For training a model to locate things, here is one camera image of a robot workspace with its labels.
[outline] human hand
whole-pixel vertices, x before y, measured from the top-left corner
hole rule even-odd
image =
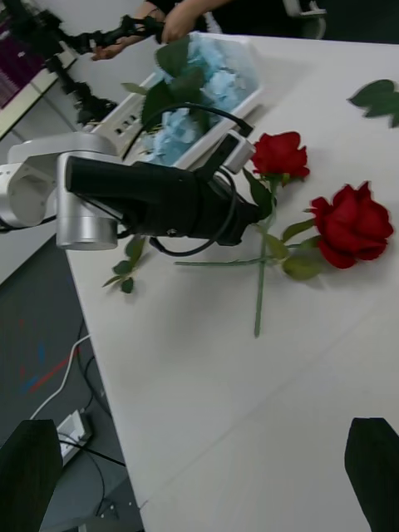
[[[177,4],[165,19],[162,32],[162,42],[172,42],[190,33],[197,20],[198,14],[186,1]]]
[[[123,37],[122,39],[118,39],[116,41],[116,44],[111,44],[106,48],[95,47],[93,55],[91,56],[91,60],[101,61],[103,59],[112,59],[113,57],[123,52],[126,46],[128,46],[127,38]]]

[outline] green foliage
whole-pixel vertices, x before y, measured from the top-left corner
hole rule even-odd
[[[349,101],[356,107],[365,108],[366,118],[391,115],[391,127],[399,126],[399,92],[396,92],[393,81],[374,81]]]
[[[281,240],[283,242],[288,242],[296,234],[302,233],[303,231],[307,231],[308,229],[310,229],[313,226],[314,226],[314,220],[313,219],[307,219],[304,222],[299,222],[298,224],[290,225],[283,232]]]
[[[316,236],[311,237],[310,239],[306,239],[301,242],[301,244],[298,246],[298,249],[315,249],[318,247],[318,243],[320,242],[321,238],[322,237],[320,236],[320,234],[318,234]]]
[[[308,281],[322,271],[322,265],[308,257],[288,257],[283,262],[283,271],[295,281]]]
[[[268,233],[264,233],[264,239],[266,240],[270,253],[275,259],[284,260],[289,256],[288,248],[284,246],[281,240]]]
[[[191,67],[185,74],[176,77],[169,85],[176,102],[196,103],[201,98],[200,89],[204,86],[204,73],[198,66]]]
[[[121,84],[125,90],[128,92],[133,92],[134,94],[141,94],[142,96],[146,96],[148,89],[141,85],[137,85],[137,83],[128,82],[128,83],[122,83]]]
[[[179,77],[187,67],[189,55],[190,35],[173,41],[165,47],[157,50],[155,57],[162,70],[172,77]]]
[[[379,80],[365,85],[349,101],[356,107],[368,107],[370,102],[378,99],[381,95],[392,94],[395,91],[395,84],[390,80]]]
[[[151,87],[141,111],[141,124],[145,125],[145,130],[151,131],[159,126],[162,122],[162,109],[174,103],[175,99],[164,81]]]
[[[110,286],[110,284],[117,283],[118,281],[121,281],[121,279],[122,279],[121,275],[114,275],[114,277],[111,277],[111,279],[108,279],[108,281],[106,281],[106,283],[104,283],[102,287],[105,288],[106,286]]]
[[[143,254],[145,244],[145,238],[143,237],[133,237],[131,241],[125,247],[125,255],[129,257],[130,264],[132,268],[135,268],[137,263],[140,260],[141,255]]]
[[[251,195],[256,205],[261,210],[261,219],[267,218],[272,212],[272,194],[262,183],[254,178],[254,176],[243,168],[246,180],[249,182]]]
[[[116,273],[116,275],[127,275],[132,270],[131,262],[129,260],[122,260],[120,261],[112,271]]]
[[[132,277],[125,279],[121,284],[121,292],[123,293],[132,293],[133,288],[135,287],[135,282]]]

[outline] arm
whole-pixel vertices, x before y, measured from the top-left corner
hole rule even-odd
[[[166,17],[162,41],[170,42],[181,39],[190,33],[197,18],[208,11],[213,11],[233,0],[184,0]]]
[[[145,18],[149,15],[151,15],[153,18],[160,22],[163,22],[165,20],[165,14],[157,6],[155,6],[151,2],[143,2],[135,12],[135,18]],[[113,44],[110,47],[96,47],[91,59],[93,61],[100,61],[101,59],[112,59],[112,57],[115,57],[119,53],[123,52],[125,48],[143,40],[143,37],[123,37],[122,39],[119,39],[116,44]]]

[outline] gray floor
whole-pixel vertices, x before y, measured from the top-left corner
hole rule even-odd
[[[52,239],[0,288],[0,443],[60,386],[65,367],[36,391],[29,385],[36,377],[46,376],[68,356],[80,323],[81,309],[67,258]],[[92,354],[90,341],[84,342],[82,361],[86,364]],[[103,393],[96,364],[91,365],[90,377],[96,389]],[[89,398],[90,392],[74,363],[64,392],[38,418],[51,418],[59,424],[68,414],[81,410]],[[112,420],[95,401],[86,414],[93,431],[90,447],[123,460]],[[128,512],[119,508],[119,514],[128,515],[133,530],[140,530],[140,515],[126,469],[96,460],[106,485],[108,501],[104,508],[113,500],[114,490],[123,485],[125,499],[132,505]],[[43,526],[92,515],[100,499],[98,471],[88,456],[80,452],[63,471]]]

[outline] white power strip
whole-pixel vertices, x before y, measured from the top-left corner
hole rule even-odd
[[[75,410],[57,427],[58,437],[60,440],[68,441],[71,438],[72,443],[78,443],[83,446],[91,436],[90,428],[84,417],[81,416],[78,410]],[[63,465],[67,464],[69,460],[80,449],[61,443],[61,454]]]

